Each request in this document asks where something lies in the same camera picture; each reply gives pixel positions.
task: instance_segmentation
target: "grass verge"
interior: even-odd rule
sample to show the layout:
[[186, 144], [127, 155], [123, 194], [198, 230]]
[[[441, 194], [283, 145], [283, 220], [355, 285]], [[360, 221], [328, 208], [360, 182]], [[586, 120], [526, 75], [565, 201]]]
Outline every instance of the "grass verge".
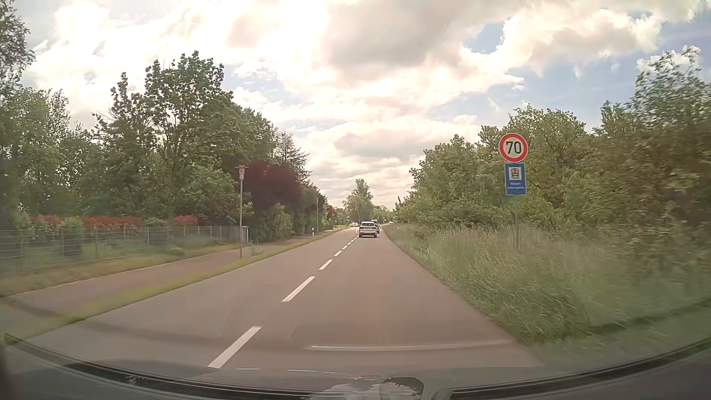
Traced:
[[149, 253], [133, 256], [93, 260], [84, 263], [57, 265], [53, 267], [17, 270], [0, 273], [0, 298], [31, 290], [49, 288], [63, 283], [97, 278], [114, 273], [172, 263], [186, 258], [239, 248], [238, 243], [187, 249], [181, 255]]
[[[687, 313], [679, 310], [704, 312], [693, 305], [711, 295], [711, 260], [679, 260], [664, 273], [640, 276], [614, 247], [534, 228], [522, 228], [519, 251], [509, 228], [383, 228], [404, 252], [527, 345], [580, 341], [590, 349], [591, 342], [604, 344], [606, 335], [629, 339], [625, 331], [658, 335], [657, 327]], [[711, 326], [698, 327], [711, 335]]]
[[41, 335], [47, 333], [51, 330], [57, 329], [62, 326], [73, 324], [74, 322], [79, 322], [87, 318], [94, 317], [95, 315], [103, 314], [104, 312], [109, 312], [116, 310], [117, 308], [124, 307], [126, 305], [132, 304], [134, 302], [139, 302], [147, 298], [152, 298], [153, 296], [160, 295], [162, 293], [182, 288], [183, 286], [190, 285], [192, 283], [199, 282], [208, 278], [213, 278], [217, 275], [222, 275], [233, 270], [236, 270], [245, 265], [255, 263], [265, 258], [275, 256], [286, 251], [305, 246], [306, 244], [313, 243], [314, 241], [321, 240], [327, 236], [330, 236], [334, 232], [328, 232], [313, 238], [306, 239], [304, 241], [294, 243], [283, 248], [278, 248], [272, 251], [267, 251], [259, 255], [245, 258], [239, 260], [235, 263], [227, 265], [223, 268], [212, 270], [208, 273], [199, 273], [191, 275], [184, 278], [179, 278], [172, 280], [167, 283], [161, 283], [157, 285], [147, 285], [140, 288], [135, 288], [133, 290], [120, 293], [118, 295], [107, 296], [105, 298], [97, 299], [94, 302], [81, 305], [73, 310], [69, 310], [62, 314], [57, 314], [52, 317], [38, 318], [27, 323], [20, 324], [18, 327], [9, 330], [8, 333], [20, 339], [29, 339], [36, 335]]

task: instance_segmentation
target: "windshield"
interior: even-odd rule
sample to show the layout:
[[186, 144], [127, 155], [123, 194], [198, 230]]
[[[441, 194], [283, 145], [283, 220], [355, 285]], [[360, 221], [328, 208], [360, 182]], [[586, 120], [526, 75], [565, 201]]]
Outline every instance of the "windshield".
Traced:
[[370, 396], [711, 337], [709, 8], [0, 0], [10, 379]]

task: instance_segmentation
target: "tall grass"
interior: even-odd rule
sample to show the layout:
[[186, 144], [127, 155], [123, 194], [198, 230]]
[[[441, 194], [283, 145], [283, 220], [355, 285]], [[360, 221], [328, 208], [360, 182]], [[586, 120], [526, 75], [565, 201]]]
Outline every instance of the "tall grass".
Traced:
[[531, 227], [521, 228], [519, 250], [513, 228], [384, 229], [406, 253], [522, 342], [623, 325], [711, 296], [709, 261], [640, 278], [622, 248]]

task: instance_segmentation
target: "blue sign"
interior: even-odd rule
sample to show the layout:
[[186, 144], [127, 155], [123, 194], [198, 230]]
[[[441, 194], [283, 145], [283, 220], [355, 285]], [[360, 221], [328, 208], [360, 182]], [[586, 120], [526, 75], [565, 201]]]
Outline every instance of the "blue sign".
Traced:
[[526, 194], [526, 173], [522, 162], [507, 162], [503, 175], [506, 194]]

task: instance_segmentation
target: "red-leaved tree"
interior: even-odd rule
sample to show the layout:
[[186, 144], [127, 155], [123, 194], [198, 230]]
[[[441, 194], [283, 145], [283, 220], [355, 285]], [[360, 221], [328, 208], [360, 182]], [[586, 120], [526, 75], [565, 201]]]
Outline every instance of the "red-leaved tree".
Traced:
[[288, 205], [299, 201], [299, 178], [292, 170], [266, 161], [253, 162], [247, 166], [244, 190], [251, 193], [252, 207], [256, 212], [276, 203]]

